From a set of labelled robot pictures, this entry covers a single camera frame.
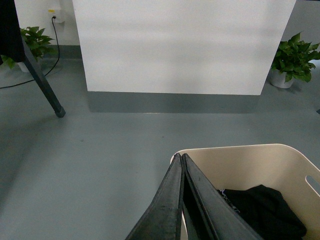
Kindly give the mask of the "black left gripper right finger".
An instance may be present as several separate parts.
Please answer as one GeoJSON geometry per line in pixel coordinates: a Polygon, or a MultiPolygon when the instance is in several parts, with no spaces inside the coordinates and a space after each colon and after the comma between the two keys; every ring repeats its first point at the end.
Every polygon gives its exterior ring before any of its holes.
{"type": "Polygon", "coordinates": [[[191,157],[182,155],[185,169],[183,214],[189,240],[261,240],[221,197],[191,157]]]}

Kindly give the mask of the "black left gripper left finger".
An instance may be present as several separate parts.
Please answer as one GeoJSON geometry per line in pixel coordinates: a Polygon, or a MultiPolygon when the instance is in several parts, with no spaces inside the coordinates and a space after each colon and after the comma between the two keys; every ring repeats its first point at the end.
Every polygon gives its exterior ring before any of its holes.
{"type": "Polygon", "coordinates": [[[179,240],[181,238],[185,171],[175,154],[151,204],[132,228],[127,240],[179,240]]]}

